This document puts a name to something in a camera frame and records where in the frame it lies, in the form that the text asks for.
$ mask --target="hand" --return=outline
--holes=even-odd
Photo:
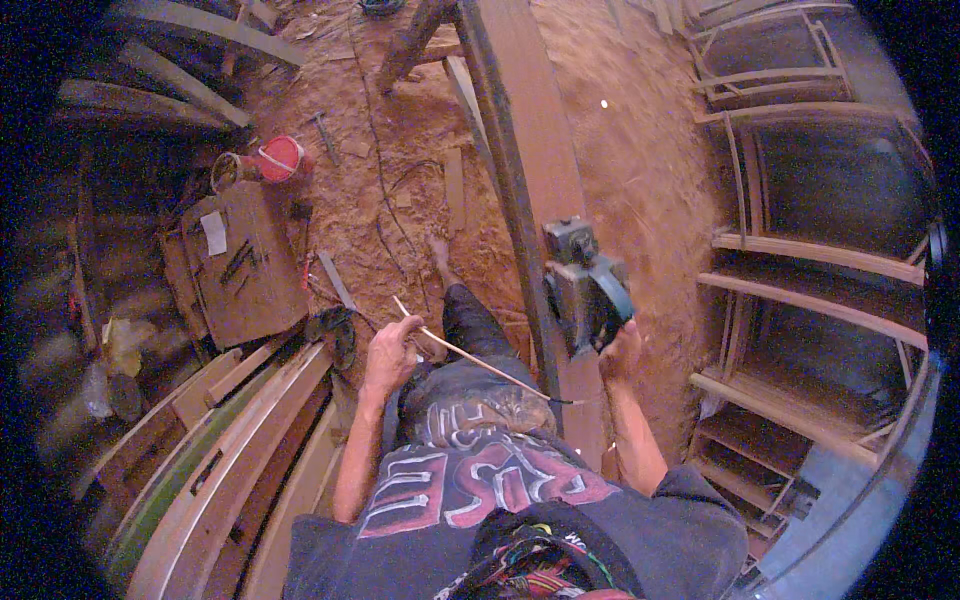
[[[636,321],[630,319],[616,333],[613,342],[600,353],[600,376],[608,388],[631,386],[643,352]]]
[[[382,401],[398,390],[417,365],[417,349],[407,342],[407,336],[423,327],[423,317],[412,315],[400,323],[388,324],[376,332],[367,350],[365,390]]]

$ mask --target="hammer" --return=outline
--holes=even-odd
[[[313,124],[317,126],[317,131],[320,132],[320,136],[324,139],[324,144],[326,144],[326,151],[330,154],[330,160],[333,161],[335,166],[340,166],[340,157],[337,156],[337,150],[333,147],[333,140],[330,139],[330,135],[326,132],[326,127],[324,126],[324,115],[326,110],[318,110],[314,113],[310,120],[313,121]]]

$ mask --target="man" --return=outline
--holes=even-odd
[[[444,335],[530,385],[493,316],[430,240]],[[284,597],[716,598],[746,558],[743,521],[693,468],[667,468],[632,384],[630,321],[600,360],[629,487],[556,437],[541,398],[467,360],[416,361],[418,316],[370,343],[333,499],[294,524]],[[380,458],[388,398],[396,441]],[[576,427],[567,423],[566,427]]]

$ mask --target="black t-shirt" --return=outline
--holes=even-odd
[[[647,497],[605,481],[563,443],[479,430],[456,447],[388,454],[353,526],[299,516],[284,597],[432,598],[467,570],[494,508],[554,498],[616,544],[652,600],[719,597],[746,558],[741,516],[691,467],[670,469]]]

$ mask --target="dirt floor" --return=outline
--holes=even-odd
[[[616,18],[608,4],[617,7]],[[276,199],[312,203],[310,246],[331,254],[358,307],[377,324],[397,318],[396,294],[428,327],[442,330],[443,289],[424,235],[447,232],[442,164],[444,150],[459,146],[468,225],[450,240],[450,262],[497,319],[512,324],[508,335],[526,356],[510,237],[442,66],[416,67],[389,96],[375,91],[390,38],[416,5],[374,21],[351,0],[280,3],[288,19],[280,34],[307,53],[308,63],[296,74],[252,72],[245,108],[261,138],[291,134],[316,158],[312,179],[276,189]],[[643,410],[667,462],[677,464],[697,413],[686,378],[707,362],[707,308],[695,277],[709,262],[717,206],[727,202],[711,183],[718,160],[693,124],[705,110],[690,90],[692,59],[680,38],[663,38],[652,16],[618,0],[532,6],[573,131],[589,218],[604,251],[625,257],[637,318],[650,335],[650,351],[637,366]],[[431,45],[456,41],[445,25]],[[318,110],[326,111],[338,145],[366,142],[369,155],[341,153],[335,167],[307,121]],[[300,233],[291,232],[296,244]],[[312,273],[325,287],[311,301],[318,311],[336,296],[319,263]],[[358,325],[361,355],[371,336]],[[354,384],[363,366],[358,360],[348,374]]]

